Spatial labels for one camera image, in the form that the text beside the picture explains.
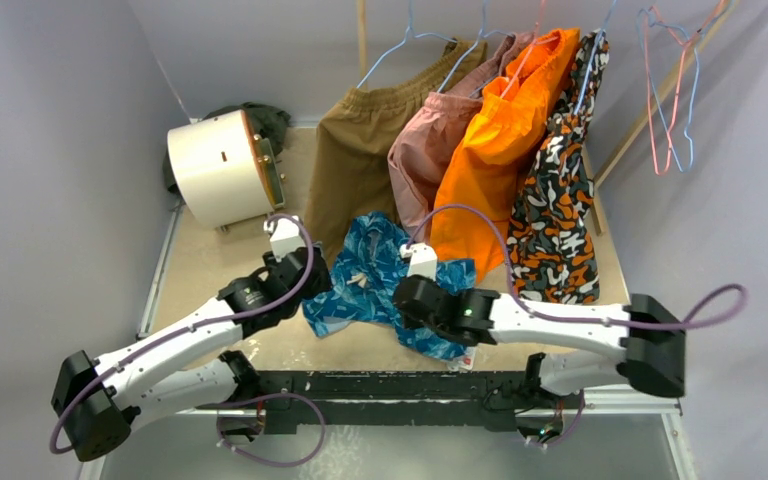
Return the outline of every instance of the cylindrical container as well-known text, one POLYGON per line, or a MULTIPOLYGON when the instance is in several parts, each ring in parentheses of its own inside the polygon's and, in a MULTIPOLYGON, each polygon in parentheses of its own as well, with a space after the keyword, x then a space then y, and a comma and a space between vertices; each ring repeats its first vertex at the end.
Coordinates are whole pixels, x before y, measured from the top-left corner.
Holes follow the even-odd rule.
POLYGON ((184 201, 209 228, 272 212, 284 192, 269 141, 242 110, 169 130, 169 160, 184 201))

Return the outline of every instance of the orange pants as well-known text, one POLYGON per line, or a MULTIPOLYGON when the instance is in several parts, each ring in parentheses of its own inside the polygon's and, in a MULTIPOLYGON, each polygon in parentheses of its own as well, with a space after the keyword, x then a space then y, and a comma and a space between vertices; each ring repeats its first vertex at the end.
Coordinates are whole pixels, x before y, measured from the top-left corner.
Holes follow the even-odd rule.
MULTIPOLYGON (((484 105, 469 124, 443 176, 434 207, 463 203, 487 215, 507 238, 517 173, 528 166, 546 133, 546 119, 563 89, 578 50, 579 30, 554 30, 526 48, 506 68, 508 78, 525 60, 519 76, 484 87, 484 105)), ((431 246, 440 261, 472 258, 476 282, 500 265, 507 252, 490 228, 466 210, 444 210, 431 222, 431 246)))

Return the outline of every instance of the dark green cloth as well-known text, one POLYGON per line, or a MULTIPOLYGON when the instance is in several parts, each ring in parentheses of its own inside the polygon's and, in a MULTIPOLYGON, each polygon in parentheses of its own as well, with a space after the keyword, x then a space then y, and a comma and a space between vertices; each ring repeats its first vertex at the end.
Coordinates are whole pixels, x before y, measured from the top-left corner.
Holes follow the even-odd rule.
MULTIPOLYGON (((275 155, 284 150, 284 139, 287 137, 287 128, 290 126, 289 113, 278 107, 264 105, 262 103, 246 102, 242 105, 229 105, 219 110, 214 110, 205 115, 203 120, 218 117, 226 113, 245 110, 246 118, 251 122, 252 131, 263 138, 269 139, 272 146, 272 152, 275 155)), ((172 163, 169 161, 169 152, 163 159, 163 181, 166 189, 172 193, 178 193, 178 185, 175 181, 175 175, 172 173, 172 163)))

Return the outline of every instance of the robotic arm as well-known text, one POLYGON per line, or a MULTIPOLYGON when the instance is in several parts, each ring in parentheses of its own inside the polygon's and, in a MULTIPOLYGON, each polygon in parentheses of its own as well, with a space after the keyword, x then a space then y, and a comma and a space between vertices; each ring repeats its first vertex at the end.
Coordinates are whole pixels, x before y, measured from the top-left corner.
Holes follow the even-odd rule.
MULTIPOLYGON (((303 299, 330 290, 327 265, 314 248, 312 270, 298 293, 265 310, 265 305, 298 286, 308 261, 296 223, 287 218, 267 221, 265 230, 272 251, 264 254, 264 267, 252 275, 232 281, 187 317, 133 345, 94 359, 80 351, 63 362, 52 406, 80 461, 111 452, 132 431, 159 418, 261 393, 259 374, 242 352, 224 352, 202 367, 181 369, 216 349, 277 326, 297 312, 303 299), (245 319, 219 321, 255 311, 259 313, 245 319), (133 358, 138 351, 143 353, 133 358), (80 395, 91 385, 95 386, 80 395)), ((652 332, 548 322, 522 310, 510 295, 479 289, 449 294, 435 283, 437 257, 425 244, 403 248, 402 256, 410 260, 410 267, 393 301, 408 328, 428 327, 468 346, 541 343, 577 350, 528 359, 525 391, 535 398, 558 399, 585 387, 624 383, 651 395, 684 395, 683 330, 652 332)), ((646 296, 634 296, 631 305, 526 303, 536 312, 556 317, 678 323, 646 296)))

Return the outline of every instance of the white cylinder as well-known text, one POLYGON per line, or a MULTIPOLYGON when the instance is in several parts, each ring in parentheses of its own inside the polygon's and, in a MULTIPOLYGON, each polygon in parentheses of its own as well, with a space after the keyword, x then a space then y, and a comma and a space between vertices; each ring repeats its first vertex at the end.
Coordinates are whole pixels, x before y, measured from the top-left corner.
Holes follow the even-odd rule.
POLYGON ((242 110, 169 130, 166 141, 181 195, 205 227, 229 225, 274 210, 267 194, 267 173, 262 160, 258 163, 242 110))

